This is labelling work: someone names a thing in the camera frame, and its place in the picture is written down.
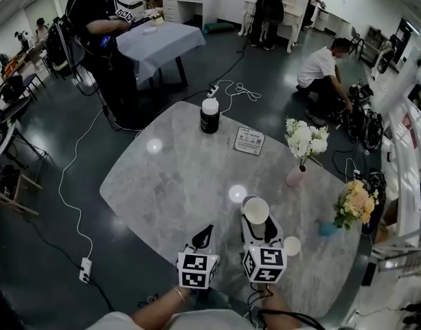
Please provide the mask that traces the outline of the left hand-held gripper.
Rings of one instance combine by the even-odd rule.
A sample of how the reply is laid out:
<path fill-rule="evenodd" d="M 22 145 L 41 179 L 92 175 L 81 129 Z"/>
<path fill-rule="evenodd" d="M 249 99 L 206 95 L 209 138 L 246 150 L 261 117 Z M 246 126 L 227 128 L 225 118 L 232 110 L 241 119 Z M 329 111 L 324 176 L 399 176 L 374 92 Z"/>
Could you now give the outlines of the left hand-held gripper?
<path fill-rule="evenodd" d="M 218 271 L 219 261 L 214 225 L 209 224 L 194 235 L 178 253 L 176 267 L 180 286 L 188 289 L 208 289 Z"/>

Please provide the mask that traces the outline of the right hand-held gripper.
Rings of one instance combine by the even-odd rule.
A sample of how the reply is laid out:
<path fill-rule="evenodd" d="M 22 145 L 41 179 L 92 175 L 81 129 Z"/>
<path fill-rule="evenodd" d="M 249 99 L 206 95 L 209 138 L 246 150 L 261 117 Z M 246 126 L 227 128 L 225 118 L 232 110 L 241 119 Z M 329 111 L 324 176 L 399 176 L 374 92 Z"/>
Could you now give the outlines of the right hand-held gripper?
<path fill-rule="evenodd" d="M 284 231 L 277 219 L 269 215 L 264 223 L 254 224 L 242 215 L 242 265 L 251 283 L 276 283 L 287 268 Z"/>

